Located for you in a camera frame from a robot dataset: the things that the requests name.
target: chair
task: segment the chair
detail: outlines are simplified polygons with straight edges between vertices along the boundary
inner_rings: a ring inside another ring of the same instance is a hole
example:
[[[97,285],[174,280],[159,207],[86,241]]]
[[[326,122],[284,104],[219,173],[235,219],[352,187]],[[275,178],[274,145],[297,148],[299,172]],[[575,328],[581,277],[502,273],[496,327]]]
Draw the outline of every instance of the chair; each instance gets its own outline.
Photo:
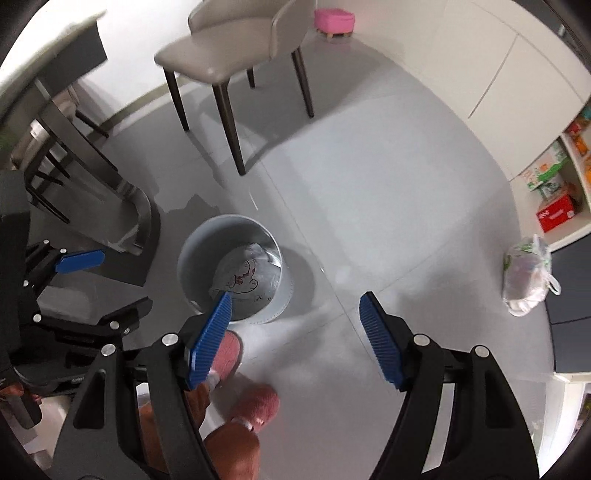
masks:
[[[52,101],[68,120],[72,121],[73,118],[76,117],[103,137],[108,138],[109,134],[105,130],[96,125],[86,115],[78,111],[80,100],[72,87],[68,87],[55,95],[55,97],[52,98]],[[39,179],[60,186],[64,185],[63,181],[40,170],[45,159],[47,159],[53,168],[60,172],[65,178],[70,178],[70,174],[51,153],[51,149],[55,144],[56,139],[35,120],[11,152],[11,168],[23,172],[25,188],[31,195],[32,204],[39,203],[62,222],[70,223],[70,219],[43,196],[41,193],[42,188],[33,186],[34,177],[38,177]]]
[[[164,69],[178,118],[189,130],[175,72],[209,83],[240,175],[244,161],[228,96],[228,83],[246,70],[255,87],[252,68],[291,53],[308,116],[314,116],[300,44],[311,25],[314,0],[204,0],[189,15],[191,34],[160,50],[154,61]]]

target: pink stool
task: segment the pink stool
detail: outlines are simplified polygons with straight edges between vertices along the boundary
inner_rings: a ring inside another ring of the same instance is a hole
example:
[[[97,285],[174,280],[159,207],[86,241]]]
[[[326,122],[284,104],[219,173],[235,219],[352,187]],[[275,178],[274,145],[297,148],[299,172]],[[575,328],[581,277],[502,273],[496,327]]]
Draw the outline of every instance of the pink stool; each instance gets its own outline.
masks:
[[[314,26],[328,38],[349,37],[355,26],[355,15],[341,8],[318,8],[314,11]]]

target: hand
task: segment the hand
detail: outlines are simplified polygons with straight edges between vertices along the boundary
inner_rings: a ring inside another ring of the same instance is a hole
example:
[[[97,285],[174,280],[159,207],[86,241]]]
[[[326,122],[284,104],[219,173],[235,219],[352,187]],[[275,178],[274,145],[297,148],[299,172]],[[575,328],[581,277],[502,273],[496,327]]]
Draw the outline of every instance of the hand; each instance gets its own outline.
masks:
[[[0,390],[0,398],[5,398],[10,395],[22,397],[25,394],[25,389],[20,383],[12,384]],[[33,400],[37,405],[41,405],[41,397],[39,395],[31,394]]]

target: trash can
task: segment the trash can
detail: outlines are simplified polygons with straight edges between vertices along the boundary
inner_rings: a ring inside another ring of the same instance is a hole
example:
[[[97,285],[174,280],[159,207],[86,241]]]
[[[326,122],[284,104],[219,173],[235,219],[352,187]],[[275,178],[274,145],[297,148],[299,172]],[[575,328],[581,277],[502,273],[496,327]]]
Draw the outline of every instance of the trash can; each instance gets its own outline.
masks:
[[[236,315],[236,309],[233,309],[232,323],[267,323],[285,310],[293,294],[294,284],[273,236],[252,218],[220,215],[205,221],[189,235],[178,258],[178,280],[197,313],[207,312],[213,307],[209,290],[221,260],[235,248],[250,244],[260,245],[272,259],[271,263],[280,267],[279,281],[270,302],[259,311],[240,318],[240,315]]]

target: floor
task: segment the floor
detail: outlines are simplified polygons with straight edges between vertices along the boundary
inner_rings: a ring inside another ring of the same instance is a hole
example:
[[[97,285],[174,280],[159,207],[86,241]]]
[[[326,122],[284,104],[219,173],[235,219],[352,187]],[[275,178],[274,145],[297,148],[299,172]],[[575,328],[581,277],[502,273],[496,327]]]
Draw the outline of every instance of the floor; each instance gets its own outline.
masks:
[[[84,297],[90,319],[147,294],[154,308],[126,341],[148,345],[191,314],[176,280],[188,234],[221,213],[247,215],[276,237],[294,296],[276,321],[235,328],[242,365],[202,432],[244,383],[273,385],[282,405],[261,433],[261,479],[369,478],[404,397],[383,380],[361,327],[368,290],[442,346],[489,346],[536,441],[553,355],[544,307],[517,319],[501,300],[502,254],[519,228],[500,169],[451,110],[376,51],[311,38],[303,54],[313,121],[289,58],[257,68],[255,90],[245,76],[230,84],[246,177],[209,88],[181,89],[188,134],[168,96],[118,126],[102,151],[161,211],[150,275],[144,288],[90,274],[55,288]],[[441,459],[451,402],[446,388],[427,469]]]

